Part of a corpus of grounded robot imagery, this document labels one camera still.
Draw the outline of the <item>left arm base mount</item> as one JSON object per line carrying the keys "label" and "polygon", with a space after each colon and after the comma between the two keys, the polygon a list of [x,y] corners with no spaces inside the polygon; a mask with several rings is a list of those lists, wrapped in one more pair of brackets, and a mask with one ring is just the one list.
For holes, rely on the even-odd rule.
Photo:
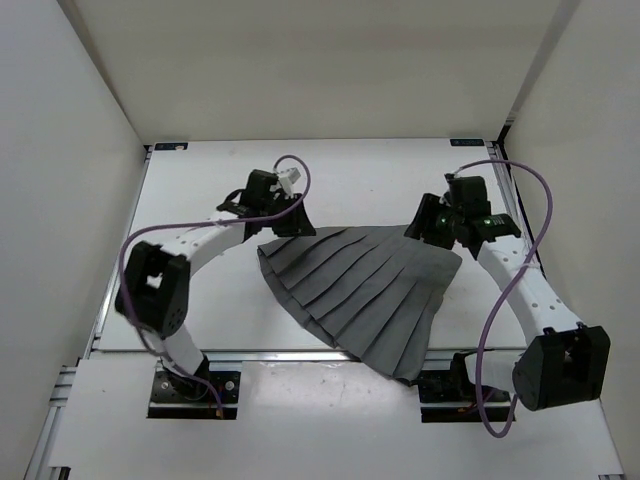
{"label": "left arm base mount", "polygon": [[[209,371],[208,382],[217,390],[222,405],[238,403],[240,380],[240,371]],[[201,382],[182,379],[163,367],[157,367],[154,373],[150,401],[155,404],[216,403],[213,393]]]}

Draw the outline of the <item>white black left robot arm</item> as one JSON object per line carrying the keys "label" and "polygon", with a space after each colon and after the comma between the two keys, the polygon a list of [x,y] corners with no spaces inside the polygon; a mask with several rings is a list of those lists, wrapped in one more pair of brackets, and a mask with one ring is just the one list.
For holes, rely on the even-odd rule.
{"label": "white black left robot arm", "polygon": [[123,245],[115,309],[135,329],[144,348],[161,363],[170,385],[188,400],[215,396],[206,355],[185,325],[190,282],[209,262],[264,229],[278,237],[313,236],[304,192],[294,189],[306,169],[255,169],[201,222],[175,225],[161,243],[143,240],[141,229]]}

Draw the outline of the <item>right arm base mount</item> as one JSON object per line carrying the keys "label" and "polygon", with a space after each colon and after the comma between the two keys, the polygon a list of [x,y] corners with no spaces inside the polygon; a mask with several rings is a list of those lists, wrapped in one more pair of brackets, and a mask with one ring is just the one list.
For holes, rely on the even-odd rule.
{"label": "right arm base mount", "polygon": [[418,388],[423,423],[479,423],[475,386],[464,359],[469,351],[455,353],[445,366],[428,362],[413,382]]}

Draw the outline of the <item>grey pleated skirt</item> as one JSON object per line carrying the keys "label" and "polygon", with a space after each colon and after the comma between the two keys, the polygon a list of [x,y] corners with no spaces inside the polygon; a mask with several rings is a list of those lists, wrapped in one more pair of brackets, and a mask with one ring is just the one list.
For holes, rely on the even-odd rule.
{"label": "grey pleated skirt", "polygon": [[462,260],[398,226],[322,227],[257,249],[275,299],[307,332],[405,384],[423,368]]}

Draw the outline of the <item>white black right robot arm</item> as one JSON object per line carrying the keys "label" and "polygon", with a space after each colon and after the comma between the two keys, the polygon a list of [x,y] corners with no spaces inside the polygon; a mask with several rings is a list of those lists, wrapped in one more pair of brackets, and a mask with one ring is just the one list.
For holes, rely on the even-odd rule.
{"label": "white black right robot arm", "polygon": [[586,325],[532,266],[514,220],[492,213],[482,177],[449,174],[446,181],[442,196],[423,195],[406,236],[444,249],[466,248],[500,289],[526,340],[517,355],[488,348],[455,355],[452,393],[470,400],[493,387],[530,411],[598,399],[611,346],[604,328]]}

